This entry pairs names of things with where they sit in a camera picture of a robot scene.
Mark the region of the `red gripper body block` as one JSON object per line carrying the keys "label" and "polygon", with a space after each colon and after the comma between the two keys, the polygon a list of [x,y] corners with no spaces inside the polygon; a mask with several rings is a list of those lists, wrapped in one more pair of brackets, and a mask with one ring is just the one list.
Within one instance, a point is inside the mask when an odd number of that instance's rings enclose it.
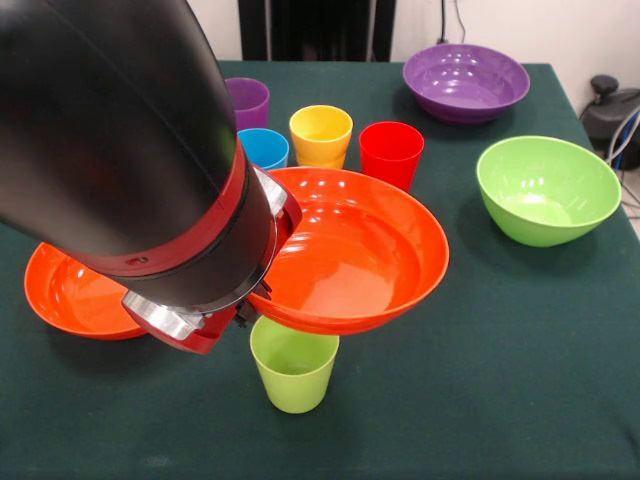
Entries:
{"label": "red gripper body block", "polygon": [[229,231],[195,259],[154,278],[169,296],[143,292],[124,296],[124,308],[148,333],[179,350],[207,354],[231,321],[236,305],[266,281],[278,252],[302,213],[281,185],[252,188]]}

